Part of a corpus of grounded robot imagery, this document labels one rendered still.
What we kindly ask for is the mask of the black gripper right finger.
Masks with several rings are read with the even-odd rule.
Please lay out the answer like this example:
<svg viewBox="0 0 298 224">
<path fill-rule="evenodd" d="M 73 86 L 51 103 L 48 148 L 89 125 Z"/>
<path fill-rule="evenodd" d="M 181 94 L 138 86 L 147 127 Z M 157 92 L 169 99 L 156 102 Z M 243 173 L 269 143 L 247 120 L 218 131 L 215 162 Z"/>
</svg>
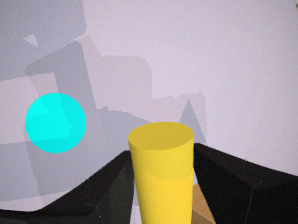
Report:
<svg viewBox="0 0 298 224">
<path fill-rule="evenodd" d="M 216 224 L 298 224 L 298 176 L 193 143 L 194 175 Z"/>
</svg>

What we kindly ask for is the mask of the yellow cylinder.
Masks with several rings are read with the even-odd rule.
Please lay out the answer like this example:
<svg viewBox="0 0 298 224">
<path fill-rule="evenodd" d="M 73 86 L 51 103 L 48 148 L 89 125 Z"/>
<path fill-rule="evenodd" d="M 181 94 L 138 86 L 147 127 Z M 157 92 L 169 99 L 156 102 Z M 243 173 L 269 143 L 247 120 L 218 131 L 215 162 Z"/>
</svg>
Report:
<svg viewBox="0 0 298 224">
<path fill-rule="evenodd" d="M 193 131 L 180 123 L 150 123 L 128 136 L 142 224 L 190 224 Z"/>
</svg>

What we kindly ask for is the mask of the cyan circle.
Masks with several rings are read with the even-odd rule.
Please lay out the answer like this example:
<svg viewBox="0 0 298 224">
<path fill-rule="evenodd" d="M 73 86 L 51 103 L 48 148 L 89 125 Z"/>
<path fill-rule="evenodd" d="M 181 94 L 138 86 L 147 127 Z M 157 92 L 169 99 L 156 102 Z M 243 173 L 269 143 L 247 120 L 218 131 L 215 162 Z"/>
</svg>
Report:
<svg viewBox="0 0 298 224">
<path fill-rule="evenodd" d="M 63 93 L 47 93 L 28 108 L 25 128 L 41 151 L 63 153 L 80 143 L 86 117 L 76 99 Z"/>
</svg>

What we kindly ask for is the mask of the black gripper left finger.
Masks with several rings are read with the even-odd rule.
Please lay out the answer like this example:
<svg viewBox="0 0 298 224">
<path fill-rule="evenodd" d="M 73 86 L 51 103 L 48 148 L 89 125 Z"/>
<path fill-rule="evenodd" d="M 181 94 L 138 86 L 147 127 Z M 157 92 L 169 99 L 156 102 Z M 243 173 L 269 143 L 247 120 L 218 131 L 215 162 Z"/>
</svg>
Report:
<svg viewBox="0 0 298 224">
<path fill-rule="evenodd" d="M 0 224 L 130 224 L 133 197 L 132 156 L 125 149 L 44 208 L 33 212 L 0 209 Z"/>
</svg>

